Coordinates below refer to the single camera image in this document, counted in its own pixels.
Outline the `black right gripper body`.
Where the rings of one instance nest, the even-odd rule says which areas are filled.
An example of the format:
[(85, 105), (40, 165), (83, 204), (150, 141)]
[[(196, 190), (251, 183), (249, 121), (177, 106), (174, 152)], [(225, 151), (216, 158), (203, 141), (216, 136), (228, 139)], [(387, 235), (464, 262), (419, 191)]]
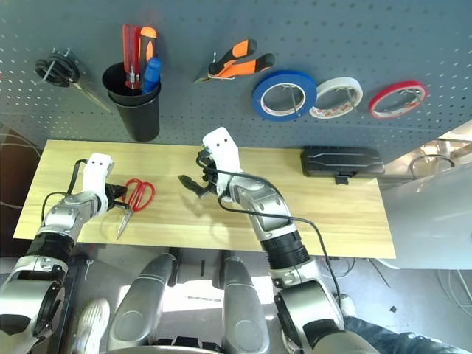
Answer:
[(213, 167), (203, 169), (202, 179), (207, 183), (200, 194), (200, 198), (205, 198), (208, 194), (218, 195), (218, 171)]

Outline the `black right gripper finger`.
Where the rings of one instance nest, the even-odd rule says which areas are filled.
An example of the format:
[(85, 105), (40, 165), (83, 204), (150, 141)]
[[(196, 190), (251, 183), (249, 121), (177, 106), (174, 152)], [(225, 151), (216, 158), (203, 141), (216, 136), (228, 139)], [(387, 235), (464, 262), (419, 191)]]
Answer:
[(204, 198), (207, 195), (207, 188), (202, 187), (196, 181), (191, 179), (189, 176), (179, 175), (178, 179), (186, 189), (195, 193), (199, 198)]

